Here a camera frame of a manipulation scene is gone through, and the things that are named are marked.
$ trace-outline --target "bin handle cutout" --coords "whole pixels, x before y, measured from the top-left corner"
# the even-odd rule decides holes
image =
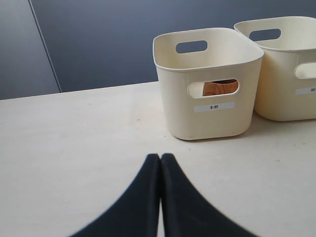
[[[280,38],[280,29],[258,30],[250,33],[249,38],[252,41],[276,40]]]
[[[295,69],[295,76],[298,79],[316,79],[316,62],[298,65]]]
[[[207,98],[235,94],[239,90],[236,79],[194,82],[188,87],[188,94],[193,98]]]
[[[207,42],[205,40],[183,42],[176,45],[177,53],[192,53],[207,50]]]

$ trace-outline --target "tabletop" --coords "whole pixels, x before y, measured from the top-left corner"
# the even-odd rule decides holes
[[[182,141],[151,82],[0,101],[0,236],[73,234],[116,201],[149,153],[174,153],[200,193],[255,234],[315,235],[316,120],[254,114],[240,136]]]

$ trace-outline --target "label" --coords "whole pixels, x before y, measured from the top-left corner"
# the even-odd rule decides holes
[[[316,87],[296,89],[295,95],[305,95],[310,93],[316,93]]]
[[[221,103],[221,104],[214,104],[214,105],[194,106],[194,113],[232,109],[234,107],[235,107],[235,102]]]

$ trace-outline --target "cream storage basket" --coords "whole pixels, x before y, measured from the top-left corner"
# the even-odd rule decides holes
[[[204,51],[178,53],[185,42],[207,43]],[[166,124],[180,139],[235,136],[251,123],[263,50],[232,29],[169,33],[154,39],[153,55]],[[234,93],[203,96],[210,81],[238,81]]]
[[[265,56],[255,110],[276,121],[316,119],[316,19],[290,16],[235,24],[247,37],[271,29],[280,30],[279,38],[256,41]]]

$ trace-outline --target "gray wall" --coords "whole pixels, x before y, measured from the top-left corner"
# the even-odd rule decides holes
[[[243,20],[316,17],[315,0],[32,0],[63,91],[157,80],[162,33]]]
[[[0,99],[57,92],[28,0],[0,0]]]

